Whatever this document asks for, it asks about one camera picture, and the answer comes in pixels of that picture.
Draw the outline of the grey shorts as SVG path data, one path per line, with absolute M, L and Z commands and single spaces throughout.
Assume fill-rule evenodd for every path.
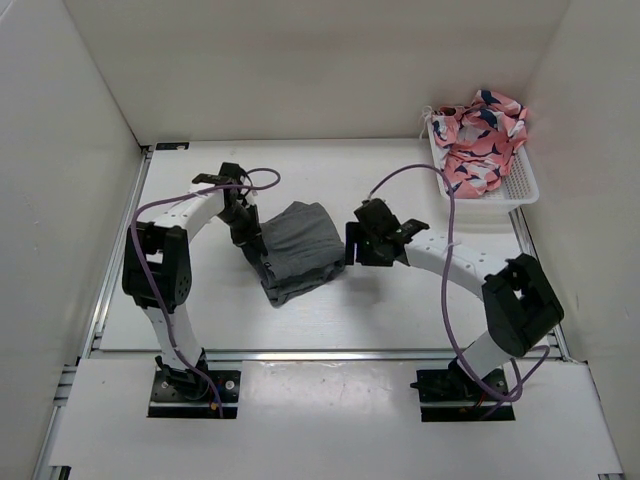
M 241 250 L 257 273 L 270 304 L 280 307 L 339 276 L 345 269 L 345 246 L 326 209 L 295 201 L 261 224 L 266 248 Z

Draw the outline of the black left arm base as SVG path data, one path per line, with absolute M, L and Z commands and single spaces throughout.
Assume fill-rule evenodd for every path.
M 219 408 L 214 393 L 203 380 L 200 380 L 200 385 L 195 390 L 184 393 L 166 380 L 164 373 L 157 369 L 151 386 L 147 417 L 235 420 L 241 393 L 241 375 L 240 370 L 209 371 L 222 403 L 222 408 Z

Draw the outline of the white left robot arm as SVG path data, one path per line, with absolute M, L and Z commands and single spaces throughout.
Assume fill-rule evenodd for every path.
M 167 209 L 148 222 L 134 216 L 128 227 L 123 291 L 153 325 L 164 381 L 189 401 L 217 401 L 220 393 L 186 309 L 190 243 L 206 224 L 217 218 L 229 228 L 274 307 L 334 280 L 346 266 L 344 243 L 321 204 L 294 201 L 263 222 L 252 198 L 260 188 L 251 175 L 225 162 L 216 174 L 196 175 L 186 194 L 139 207 L 137 214 L 161 205 Z

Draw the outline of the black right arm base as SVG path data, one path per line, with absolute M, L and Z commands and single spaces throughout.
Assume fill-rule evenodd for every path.
M 498 405 L 471 379 L 449 369 L 421 369 L 410 384 L 418 392 L 422 423 L 515 421 L 510 403 Z

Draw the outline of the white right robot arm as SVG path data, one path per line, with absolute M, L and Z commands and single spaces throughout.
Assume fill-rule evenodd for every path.
M 455 359 L 448 367 L 449 387 L 460 399 L 480 393 L 485 378 L 510 360 L 525 356 L 564 319 L 564 309 L 539 261 L 522 253 L 500 259 L 486 252 L 456 246 L 450 232 L 424 222 L 399 222 L 381 199 L 365 201 L 346 224 L 348 265 L 392 267 L 396 262 L 441 276 L 441 309 L 448 319 L 446 289 L 453 283 L 479 298 L 486 330 L 470 346 L 451 344 Z

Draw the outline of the pink patterned shorts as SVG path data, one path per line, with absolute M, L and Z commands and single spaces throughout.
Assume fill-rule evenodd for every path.
M 457 199 L 475 200 L 498 189 L 528 139 L 528 109 L 498 92 L 480 89 L 468 105 L 441 106 L 427 115 L 433 159 Z

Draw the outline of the black label sticker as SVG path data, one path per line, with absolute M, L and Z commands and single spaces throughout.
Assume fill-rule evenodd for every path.
M 155 146 L 156 151 L 181 151 L 188 150 L 189 142 L 159 142 Z

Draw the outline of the white plastic basket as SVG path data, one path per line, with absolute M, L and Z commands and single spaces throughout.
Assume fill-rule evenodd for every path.
M 539 189 L 527 152 L 520 147 L 514 153 L 510 174 L 503 178 L 500 186 L 478 198 L 457 199 L 456 211 L 477 215 L 507 214 L 538 199 Z

